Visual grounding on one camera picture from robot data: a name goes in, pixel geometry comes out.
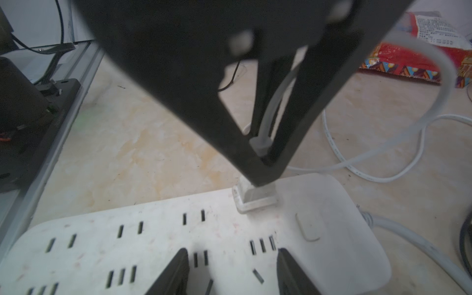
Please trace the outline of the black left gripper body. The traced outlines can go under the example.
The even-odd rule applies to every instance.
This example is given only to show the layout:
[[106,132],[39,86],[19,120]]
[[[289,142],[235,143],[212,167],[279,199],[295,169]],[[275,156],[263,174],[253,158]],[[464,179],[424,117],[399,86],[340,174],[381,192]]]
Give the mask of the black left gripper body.
[[273,60],[340,30],[377,41],[409,1],[75,1],[123,70]]

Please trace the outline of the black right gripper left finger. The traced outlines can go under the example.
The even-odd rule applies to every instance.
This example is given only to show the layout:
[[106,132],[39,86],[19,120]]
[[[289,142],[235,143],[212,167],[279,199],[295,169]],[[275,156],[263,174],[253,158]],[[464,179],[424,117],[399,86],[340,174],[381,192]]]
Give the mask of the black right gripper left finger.
[[188,251],[181,248],[145,295],[186,295],[189,270]]

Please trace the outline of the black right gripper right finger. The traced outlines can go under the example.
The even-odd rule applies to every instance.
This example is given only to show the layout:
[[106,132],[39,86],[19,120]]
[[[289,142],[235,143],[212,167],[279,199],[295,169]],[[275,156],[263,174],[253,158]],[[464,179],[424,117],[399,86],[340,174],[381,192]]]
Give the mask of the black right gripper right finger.
[[277,279],[281,295],[321,295],[286,248],[278,252]]

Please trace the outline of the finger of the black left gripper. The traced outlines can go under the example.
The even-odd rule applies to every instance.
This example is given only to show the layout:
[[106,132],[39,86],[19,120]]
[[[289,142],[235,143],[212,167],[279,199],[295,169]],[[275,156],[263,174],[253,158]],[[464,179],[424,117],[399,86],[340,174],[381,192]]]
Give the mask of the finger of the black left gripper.
[[330,99],[325,93],[363,40],[363,33],[327,34],[309,47],[296,76],[276,132],[275,141],[264,157],[270,166],[286,166],[308,129]]
[[218,87],[224,66],[193,59],[159,64],[133,58],[122,69],[139,85],[222,154],[253,185],[279,179],[283,166],[256,155],[223,104]]

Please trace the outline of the white power strip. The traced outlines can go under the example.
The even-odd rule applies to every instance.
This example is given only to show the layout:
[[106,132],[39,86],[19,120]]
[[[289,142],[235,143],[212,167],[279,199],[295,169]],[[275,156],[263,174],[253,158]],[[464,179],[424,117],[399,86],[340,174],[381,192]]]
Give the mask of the white power strip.
[[283,250],[324,295],[388,283],[387,255],[335,178],[300,175],[275,188],[276,205],[246,214],[223,189],[42,223],[1,263],[1,293],[143,295],[180,249],[190,295],[276,295]]

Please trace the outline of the white fan plug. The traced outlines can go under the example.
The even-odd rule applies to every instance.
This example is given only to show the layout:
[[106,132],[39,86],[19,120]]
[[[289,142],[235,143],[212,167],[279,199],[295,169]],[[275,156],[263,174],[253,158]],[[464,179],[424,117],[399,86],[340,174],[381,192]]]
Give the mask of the white fan plug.
[[[250,145],[258,156],[267,155],[272,143],[273,141],[268,135],[250,139]],[[247,214],[254,210],[276,205],[279,202],[275,183],[255,187],[244,176],[241,176],[232,188],[232,195],[236,209],[240,214]]]

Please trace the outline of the aluminium front rail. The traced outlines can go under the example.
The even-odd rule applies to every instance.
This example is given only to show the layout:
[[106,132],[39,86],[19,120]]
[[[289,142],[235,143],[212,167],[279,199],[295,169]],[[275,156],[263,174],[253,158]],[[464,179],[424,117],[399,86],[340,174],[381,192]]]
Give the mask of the aluminium front rail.
[[76,44],[51,82],[39,86],[52,103],[52,120],[1,143],[1,258],[29,226],[103,56],[95,41]]

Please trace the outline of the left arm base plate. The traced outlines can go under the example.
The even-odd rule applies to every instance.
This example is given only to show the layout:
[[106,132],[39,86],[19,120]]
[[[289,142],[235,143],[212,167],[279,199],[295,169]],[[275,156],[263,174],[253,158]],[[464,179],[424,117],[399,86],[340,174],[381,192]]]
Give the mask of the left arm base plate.
[[56,110],[1,143],[1,192],[20,189],[37,175],[81,89],[77,79],[58,81],[55,86],[60,92],[48,99]]

